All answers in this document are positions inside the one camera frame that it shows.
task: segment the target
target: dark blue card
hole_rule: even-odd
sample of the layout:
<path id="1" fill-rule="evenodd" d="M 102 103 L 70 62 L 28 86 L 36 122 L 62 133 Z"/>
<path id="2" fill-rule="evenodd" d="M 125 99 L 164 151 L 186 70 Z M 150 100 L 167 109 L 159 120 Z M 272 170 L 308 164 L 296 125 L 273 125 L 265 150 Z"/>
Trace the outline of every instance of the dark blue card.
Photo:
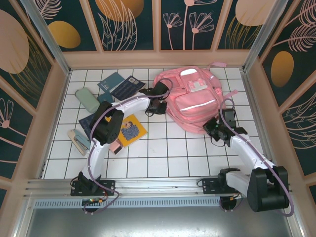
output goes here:
<path id="1" fill-rule="evenodd" d="M 134 94 L 136 94 L 141 88 L 145 86 L 142 81 L 130 76 L 124 82 L 122 82 L 114 91 L 112 95 L 118 100 L 125 100 Z"/>
<path id="2" fill-rule="evenodd" d="M 120 84 L 122 81 L 124 81 L 124 78 L 118 74 L 113 73 L 112 75 L 105 78 L 103 81 L 98 83 L 98 86 L 103 90 L 104 92 L 109 92 L 111 89 L 116 87 L 118 84 Z"/>

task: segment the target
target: tile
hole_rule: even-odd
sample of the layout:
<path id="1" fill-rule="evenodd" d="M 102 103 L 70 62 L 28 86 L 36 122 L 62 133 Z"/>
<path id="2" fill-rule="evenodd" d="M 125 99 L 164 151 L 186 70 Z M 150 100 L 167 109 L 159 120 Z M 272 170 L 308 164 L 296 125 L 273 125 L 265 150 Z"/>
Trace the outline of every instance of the tile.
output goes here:
<path id="1" fill-rule="evenodd" d="M 187 157 L 170 157 L 168 158 L 169 177 L 188 177 L 188 158 Z"/>
<path id="2" fill-rule="evenodd" d="M 210 175 L 217 176 L 221 169 L 228 168 L 227 157 L 208 157 Z"/>
<path id="3" fill-rule="evenodd" d="M 251 170 L 247 169 L 239 156 L 228 156 L 229 168 L 238 168 L 244 174 L 251 174 Z"/>
<path id="4" fill-rule="evenodd" d="M 185 131 L 175 122 L 167 123 L 167 137 L 168 138 L 185 138 Z"/>
<path id="5" fill-rule="evenodd" d="M 168 159 L 148 158 L 148 177 L 168 177 Z"/>
<path id="6" fill-rule="evenodd" d="M 167 122 L 174 122 L 174 120 L 170 117 L 169 114 L 166 114 L 166 120 Z"/>
<path id="7" fill-rule="evenodd" d="M 99 81 L 86 81 L 84 84 L 84 87 L 88 88 L 92 94 L 98 95 L 99 89 L 100 89 L 100 87 L 98 86 L 98 83 Z"/>
<path id="8" fill-rule="evenodd" d="M 220 79 L 219 81 L 222 84 L 222 91 L 223 92 L 230 92 L 227 79 Z"/>
<path id="9" fill-rule="evenodd" d="M 107 178 L 126 178 L 127 159 L 109 159 Z"/>
<path id="10" fill-rule="evenodd" d="M 147 158 L 128 159 L 127 177 L 128 178 L 147 177 Z"/>
<path id="11" fill-rule="evenodd" d="M 75 92 L 84 87 L 84 82 L 70 82 L 68 84 L 67 95 L 74 95 Z"/>
<path id="12" fill-rule="evenodd" d="M 169 157 L 186 157 L 187 147 L 185 139 L 168 139 L 168 156 Z"/>
<path id="13" fill-rule="evenodd" d="M 85 156 L 83 156 L 74 144 L 71 145 L 69 159 L 87 159 L 88 157 L 89 152 L 87 152 Z"/>
<path id="14" fill-rule="evenodd" d="M 105 70 L 102 71 L 102 78 L 101 78 L 101 80 L 104 80 L 108 76 L 112 75 L 113 73 L 117 73 L 117 72 L 118 72 L 117 69 L 105 69 Z"/>
<path id="15" fill-rule="evenodd" d="M 218 78 L 218 79 L 227 79 L 224 68 L 211 68 L 210 71 Z"/>
<path id="16" fill-rule="evenodd" d="M 189 157 L 190 176 L 209 176 L 207 157 Z"/>
<path id="17" fill-rule="evenodd" d="M 206 156 L 204 138 L 188 139 L 187 140 L 188 156 Z"/>
<path id="18" fill-rule="evenodd" d="M 256 128 L 255 121 L 239 121 L 239 127 L 243 127 L 247 132 L 249 137 L 257 137 L 258 131 Z"/>
<path id="19" fill-rule="evenodd" d="M 241 79 L 239 68 L 225 68 L 227 79 Z"/>
<path id="20" fill-rule="evenodd" d="M 204 138 L 204 135 L 203 134 L 186 132 L 186 137 L 187 138 Z"/>
<path id="21" fill-rule="evenodd" d="M 73 179 L 83 170 L 86 159 L 70 159 L 68 161 L 65 179 Z"/>
<path id="22" fill-rule="evenodd" d="M 208 156 L 225 156 L 226 150 L 224 145 L 224 142 L 222 140 L 219 140 L 216 142 L 214 139 L 206 138 L 206 150 Z"/>
<path id="23" fill-rule="evenodd" d="M 128 157 L 128 147 L 122 148 L 116 155 L 109 152 L 109 158 L 127 158 Z"/>
<path id="24" fill-rule="evenodd" d="M 87 70 L 74 70 L 71 73 L 70 81 L 85 81 Z"/>
<path id="25" fill-rule="evenodd" d="M 128 147 L 128 157 L 148 157 L 148 140 L 138 140 Z"/>
<path id="26" fill-rule="evenodd" d="M 50 159 L 68 159 L 71 141 L 56 141 L 53 142 Z"/>
<path id="27" fill-rule="evenodd" d="M 66 95 L 63 105 L 63 109 L 78 109 L 80 106 L 80 101 L 75 95 Z"/>
<path id="28" fill-rule="evenodd" d="M 108 169 L 108 159 L 104 159 L 102 172 L 101 172 L 101 179 L 105 179 L 107 177 L 107 169 Z"/>
<path id="29" fill-rule="evenodd" d="M 120 74 L 124 79 L 133 75 L 133 69 L 119 69 L 118 74 Z"/>
<path id="30" fill-rule="evenodd" d="M 166 115 L 153 115 L 148 117 L 149 122 L 166 122 Z"/>
<path id="31" fill-rule="evenodd" d="M 235 106 L 238 120 L 253 120 L 250 106 Z"/>
<path id="32" fill-rule="evenodd" d="M 165 122 L 152 122 L 148 124 L 148 138 L 159 139 L 167 138 L 166 123 Z"/>
<path id="33" fill-rule="evenodd" d="M 148 123 L 147 122 L 141 122 L 141 124 L 146 129 L 146 131 L 148 132 Z M 140 139 L 141 140 L 142 139 L 148 139 L 148 133 L 145 136 L 141 137 Z"/>
<path id="34" fill-rule="evenodd" d="M 64 179 L 67 163 L 67 159 L 50 159 L 44 179 Z"/>
<path id="35" fill-rule="evenodd" d="M 167 157 L 167 140 L 148 140 L 148 157 Z"/>
<path id="36" fill-rule="evenodd" d="M 163 68 L 152 68 L 149 69 L 149 80 L 154 80 L 155 77 L 163 72 Z"/>
<path id="37" fill-rule="evenodd" d="M 102 70 L 88 70 L 85 81 L 98 81 L 100 82 Z"/>
<path id="38" fill-rule="evenodd" d="M 68 131 L 75 128 L 75 124 L 59 124 L 57 126 L 56 134 L 55 134 L 55 141 L 70 141 L 68 136 Z"/>
<path id="39" fill-rule="evenodd" d="M 138 111 L 134 113 L 134 115 L 140 122 L 148 122 L 148 116 L 145 114 L 145 110 Z"/>
<path id="40" fill-rule="evenodd" d="M 239 92 L 233 95 L 233 101 L 235 105 L 249 105 L 246 92 Z"/>
<path id="41" fill-rule="evenodd" d="M 257 148 L 257 150 L 260 151 L 261 154 L 263 154 L 263 149 L 259 137 L 251 137 L 250 140 L 254 147 Z"/>
<path id="42" fill-rule="evenodd" d="M 91 115 L 91 113 L 88 112 L 88 110 L 86 110 L 86 109 L 79 109 L 77 123 L 79 123 L 80 119 L 84 119 L 85 117 L 88 117 L 89 115 Z"/>
<path id="43" fill-rule="evenodd" d="M 148 80 L 148 69 L 134 69 L 133 77 L 139 80 Z"/>
<path id="44" fill-rule="evenodd" d="M 241 79 L 228 80 L 228 84 L 231 90 L 245 91 L 245 87 Z"/>

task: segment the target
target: yellow book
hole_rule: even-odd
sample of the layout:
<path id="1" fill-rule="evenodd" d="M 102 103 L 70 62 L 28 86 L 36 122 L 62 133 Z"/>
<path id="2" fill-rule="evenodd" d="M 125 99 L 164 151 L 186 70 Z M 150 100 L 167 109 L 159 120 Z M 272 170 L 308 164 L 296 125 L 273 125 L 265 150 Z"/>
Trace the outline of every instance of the yellow book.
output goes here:
<path id="1" fill-rule="evenodd" d="M 123 120 L 118 135 L 119 141 L 124 147 L 128 147 L 133 142 L 147 134 L 146 129 L 138 121 L 135 115 L 130 115 Z"/>

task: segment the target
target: light blue stapler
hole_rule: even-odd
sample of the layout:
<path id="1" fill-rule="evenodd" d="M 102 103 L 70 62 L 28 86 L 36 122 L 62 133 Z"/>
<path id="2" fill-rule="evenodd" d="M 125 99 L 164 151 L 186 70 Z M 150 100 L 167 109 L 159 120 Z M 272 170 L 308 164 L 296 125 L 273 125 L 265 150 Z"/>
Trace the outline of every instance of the light blue stapler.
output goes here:
<path id="1" fill-rule="evenodd" d="M 68 136 L 78 151 L 85 156 L 86 152 L 90 149 L 90 141 L 77 130 L 70 130 Z"/>

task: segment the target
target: cable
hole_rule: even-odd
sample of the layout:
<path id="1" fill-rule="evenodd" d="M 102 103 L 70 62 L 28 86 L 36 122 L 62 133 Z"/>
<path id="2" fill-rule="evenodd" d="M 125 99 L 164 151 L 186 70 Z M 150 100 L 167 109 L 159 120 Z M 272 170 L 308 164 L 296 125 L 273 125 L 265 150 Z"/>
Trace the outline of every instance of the cable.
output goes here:
<path id="1" fill-rule="evenodd" d="M 279 184 L 281 185 L 281 187 L 283 188 L 287 198 L 289 199 L 290 205 L 291 205 L 291 211 L 288 214 L 282 213 L 280 211 L 280 213 L 282 215 L 284 215 L 285 217 L 290 217 L 294 214 L 294 203 L 293 203 L 293 199 L 290 196 L 290 193 L 288 192 L 288 190 L 286 189 L 285 185 L 283 184 L 283 182 L 281 181 L 281 179 L 279 178 L 279 176 L 277 175 L 277 173 L 272 169 L 271 166 L 269 166 L 269 164 L 262 158 L 261 154 L 255 149 L 255 147 L 249 143 L 249 141 L 247 141 L 247 139 L 245 139 L 243 136 L 240 136 L 238 133 L 236 133 L 229 125 L 228 123 L 225 121 L 224 116 L 223 116 L 223 107 L 225 105 L 225 101 L 231 101 L 233 103 L 233 108 L 235 108 L 235 103 L 233 102 L 232 99 L 224 99 L 223 102 L 221 103 L 221 109 L 220 109 L 220 114 L 222 117 L 222 120 L 224 122 L 224 124 L 226 125 L 226 127 L 232 131 L 237 137 L 239 137 L 242 141 L 244 141 L 253 151 L 254 153 L 258 156 L 258 158 L 262 161 L 262 163 L 269 169 L 269 171 L 273 174 L 273 176 L 276 178 L 276 180 L 279 182 Z"/>
<path id="2" fill-rule="evenodd" d="M 92 172 L 91 172 L 91 169 L 90 169 L 90 160 L 91 160 L 91 154 L 92 154 L 93 151 L 94 151 L 94 147 L 97 145 L 97 144 L 96 144 L 96 141 L 93 139 L 93 133 L 94 133 L 96 127 L 98 126 L 99 122 L 104 118 L 104 116 L 105 116 L 109 111 L 111 111 L 111 110 L 113 110 L 113 109 L 115 109 L 115 108 L 117 108 L 117 107 L 121 107 L 122 105 L 124 105 L 124 104 L 126 104 L 126 103 L 128 103 L 128 102 L 130 102 L 130 101 L 132 101 L 132 100 L 137 100 L 137 99 L 141 99 L 141 98 L 160 98 L 160 97 L 163 97 L 163 96 L 169 94 L 170 91 L 173 89 L 173 82 L 172 82 L 172 80 L 170 80 L 170 79 L 168 79 L 168 78 L 162 78 L 162 79 L 160 79 L 158 82 L 160 82 L 160 81 L 162 81 L 162 80 L 168 80 L 168 81 L 171 83 L 171 87 L 170 87 L 170 89 L 169 89 L 166 93 L 164 93 L 164 94 L 162 94 L 162 95 L 140 95 L 140 96 L 137 96 L 137 97 L 128 98 L 128 99 L 126 99 L 125 101 L 123 101 L 122 103 L 118 103 L 117 105 L 114 105 L 114 106 L 110 107 L 109 109 L 107 109 L 107 110 L 98 118 L 98 120 L 97 120 L 97 121 L 95 122 L 95 124 L 93 125 L 93 127 L 92 127 L 92 129 L 91 129 L 91 133 L 90 133 L 90 141 L 93 142 L 93 146 L 92 146 L 92 148 L 91 148 L 91 150 L 90 150 L 89 157 L 88 157 L 88 164 L 87 164 L 87 165 L 88 165 L 88 167 L 87 167 L 87 168 L 88 168 L 88 173 L 89 173 L 89 175 L 90 175 L 91 180 L 92 180 L 96 185 L 98 185 L 100 188 L 102 188 L 102 189 L 104 189 L 104 190 L 107 190 L 107 191 L 116 193 L 117 196 L 116 196 L 111 202 L 109 202 L 106 206 L 104 206 L 104 207 L 102 207 L 102 208 L 99 208 L 98 210 L 96 210 L 96 211 L 94 211 L 94 212 L 91 212 L 91 213 L 88 212 L 88 211 L 85 209 L 86 205 L 84 205 L 83 210 L 84 210 L 85 214 L 93 215 L 94 213 L 97 214 L 97 213 L 99 213 L 99 212 L 104 211 L 105 209 L 108 208 L 108 206 L 110 206 L 113 202 L 115 202 L 115 201 L 119 198 L 119 196 L 120 196 L 120 194 L 119 194 L 118 191 L 109 189 L 109 188 L 103 186 L 102 184 L 98 183 L 98 181 L 96 181 L 95 178 L 94 178 L 93 175 L 92 175 Z"/>

